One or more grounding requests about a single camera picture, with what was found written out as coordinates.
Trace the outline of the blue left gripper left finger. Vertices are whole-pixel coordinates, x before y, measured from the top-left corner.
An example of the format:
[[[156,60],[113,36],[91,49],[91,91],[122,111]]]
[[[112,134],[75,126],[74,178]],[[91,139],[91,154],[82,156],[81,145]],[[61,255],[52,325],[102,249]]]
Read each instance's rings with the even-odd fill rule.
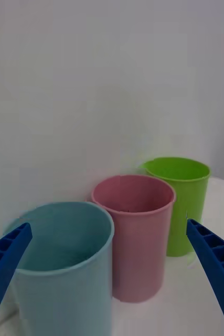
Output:
[[[0,239],[0,305],[32,238],[30,223],[23,223]]]

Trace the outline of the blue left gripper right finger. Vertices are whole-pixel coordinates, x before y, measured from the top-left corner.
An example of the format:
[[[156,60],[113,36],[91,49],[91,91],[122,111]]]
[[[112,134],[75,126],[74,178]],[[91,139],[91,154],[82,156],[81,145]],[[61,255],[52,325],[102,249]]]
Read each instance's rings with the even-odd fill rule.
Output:
[[[187,220],[187,237],[224,315],[224,240],[193,219]]]

